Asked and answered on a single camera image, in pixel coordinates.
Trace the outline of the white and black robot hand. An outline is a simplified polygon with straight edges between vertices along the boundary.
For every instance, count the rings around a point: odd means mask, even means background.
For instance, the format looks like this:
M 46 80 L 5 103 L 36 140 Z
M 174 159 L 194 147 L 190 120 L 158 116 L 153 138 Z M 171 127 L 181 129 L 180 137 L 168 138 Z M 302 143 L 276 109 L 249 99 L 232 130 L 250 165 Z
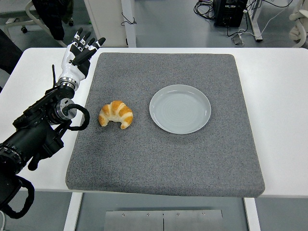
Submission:
M 106 41 L 106 38 L 89 39 L 91 33 L 82 35 L 82 31 L 83 28 L 78 29 L 65 50 L 61 64 L 62 73 L 57 81 L 58 86 L 70 84 L 74 90 L 77 90 L 80 82 L 88 75 L 90 59 Z

